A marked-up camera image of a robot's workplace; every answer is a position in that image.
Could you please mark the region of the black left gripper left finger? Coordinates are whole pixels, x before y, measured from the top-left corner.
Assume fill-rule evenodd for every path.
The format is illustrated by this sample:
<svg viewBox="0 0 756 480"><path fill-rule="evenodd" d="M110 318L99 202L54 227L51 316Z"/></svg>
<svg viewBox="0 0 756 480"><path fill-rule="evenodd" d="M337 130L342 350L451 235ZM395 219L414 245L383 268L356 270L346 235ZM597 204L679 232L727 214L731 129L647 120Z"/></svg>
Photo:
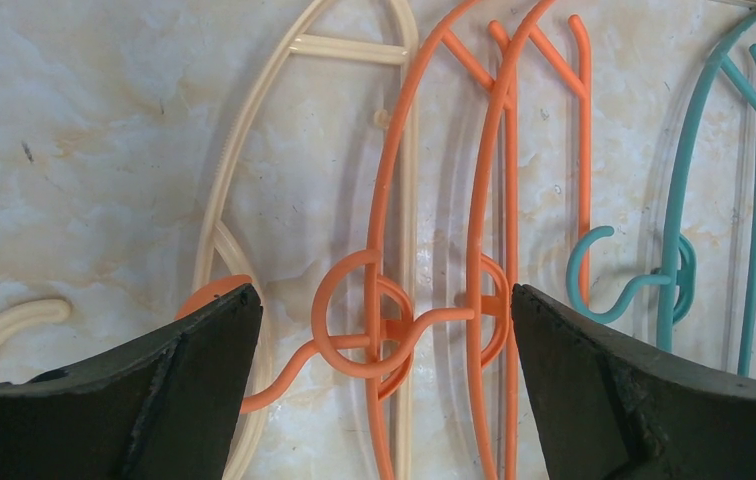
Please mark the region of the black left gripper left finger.
<svg viewBox="0 0 756 480"><path fill-rule="evenodd" d="M0 479L219 479L263 308L242 285L23 384L0 383Z"/></svg>

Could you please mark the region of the teal plastic hanger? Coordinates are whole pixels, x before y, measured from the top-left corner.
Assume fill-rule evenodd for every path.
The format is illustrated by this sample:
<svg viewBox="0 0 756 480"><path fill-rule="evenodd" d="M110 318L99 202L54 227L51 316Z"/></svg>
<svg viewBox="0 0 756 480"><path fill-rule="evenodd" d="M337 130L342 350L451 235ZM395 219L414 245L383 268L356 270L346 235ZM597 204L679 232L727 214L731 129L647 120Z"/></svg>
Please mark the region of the teal plastic hanger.
<svg viewBox="0 0 756 480"><path fill-rule="evenodd" d="M724 72L756 113L756 83L751 84L729 56L731 48L735 46L739 38L755 24L756 10L732 27L719 40L705 60L695 83L685 112L670 179L663 227L661 265L649 274L637 275L629 280L614 305L605 312L597 313L591 310L588 302L579 292L580 267L591 246L602 238L613 236L614 228L599 226L583 234L568 259L566 291L570 304L575 311L600 324L609 324L619 319L641 288L657 286L659 300L656 346L666 352L670 352L673 347L674 326L687 315L695 299L697 257L692 243L682 233L682 220L688 177L703 112L716 77L720 72ZM749 54L756 70L756 43L749 47ZM737 374L744 377L750 374L756 322L756 124L753 194L750 253L737 364Z"/></svg>

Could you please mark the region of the orange plastic hanger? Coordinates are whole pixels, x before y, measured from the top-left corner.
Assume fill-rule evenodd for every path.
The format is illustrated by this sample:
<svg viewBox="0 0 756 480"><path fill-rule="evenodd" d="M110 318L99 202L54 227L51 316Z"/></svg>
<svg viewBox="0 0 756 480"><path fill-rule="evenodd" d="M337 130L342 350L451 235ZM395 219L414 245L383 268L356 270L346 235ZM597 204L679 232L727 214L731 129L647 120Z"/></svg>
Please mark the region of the orange plastic hanger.
<svg viewBox="0 0 756 480"><path fill-rule="evenodd" d="M514 90L508 80L514 76L518 41L501 27L493 36L502 49L503 68L489 75L452 32L452 24L470 8L462 2L453 8L425 38L420 39L409 5L391 5L401 30L402 44L349 41L309 33L309 26L325 10L326 3L311 3L283 37L255 82L250 96L234 121L225 143L201 226L193 272L193 295L189 307L227 285L242 285L253 270L233 233L223 223L222 214L237 160L272 81L292 53L351 59L376 64L396 65L404 74L396 107L386 131L370 207L367 244L336 263L320 283L311 307L311 339L291 357L278 375L269 363L260 369L267 387L247 396L241 410L247 415L235 450L228 456L224 477L241 478L258 446L265 420L262 410L276 401L295 380L301 368L314 356L322 357L344 375L365 382L367 414L373 453L383 479L404 476L409 466L411 425L407 415L395 421L396 440L389 443L383 419L384 401L405 387L413 365L414 348L431 326L461 321L466 326L467 382L473 428L482 469L490 479L514 478L516 469L500 469L491 445L485 393L484 369L513 342L510 317L510 279L504 269L481 248L481 236L488 198L492 151L503 113L516 108ZM445 46L463 67L488 92L491 107L482 133L470 207L466 254L466 302L461 307L435 308L416 314L412 301L398 283L385 276L384 230L390 187L398 180L402 200L402 244L412 248L416 242L416 169L415 141L416 95L427 65L439 46Z"/></svg>
<svg viewBox="0 0 756 480"><path fill-rule="evenodd" d="M413 364L413 351L425 330L433 325L461 321L466 326L466 359L469 401L482 469L489 479L513 479L518 460L519 351L509 315L510 291L518 279L518 74L521 52L534 44L579 101L579 183L577 226L587 232L591 215L592 186L592 47L588 32L578 16L569 27L579 53L577 66L569 65L539 28L549 9L540 1L526 14L517 30L508 34L497 23L489 31L497 41L502 62L490 75L452 32L452 24L471 8L463 2L448 13L429 34L417 53L402 85L396 109L382 150L376 176L368 235L363 250L334 265L320 283L311 309L312 352L339 372L361 378L366 386L367 412L373 452L379 475L394 475L384 422L384 400L404 383ZM481 84L489 105L476 160L467 230L465 301L460 307L435 308L416 314L412 302L396 282L383 272L384 227L390 183L399 154L405 123L425 69L439 46L445 46ZM505 149L504 181L505 260L494 261L482 249L485 214L493 158L498 146ZM363 304L365 329L352 335L328 331L326 313L340 282L355 270L364 273ZM497 463L489 433L484 369L504 356L506 413L504 460Z"/></svg>

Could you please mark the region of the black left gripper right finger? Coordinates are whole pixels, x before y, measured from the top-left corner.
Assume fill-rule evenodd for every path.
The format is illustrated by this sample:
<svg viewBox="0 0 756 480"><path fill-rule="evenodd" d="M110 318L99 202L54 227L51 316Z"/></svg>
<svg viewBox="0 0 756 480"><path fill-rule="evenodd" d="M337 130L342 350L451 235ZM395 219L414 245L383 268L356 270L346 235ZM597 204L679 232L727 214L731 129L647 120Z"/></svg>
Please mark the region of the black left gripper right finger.
<svg viewBox="0 0 756 480"><path fill-rule="evenodd" d="M519 358L553 479L756 479L756 380L512 292Z"/></svg>

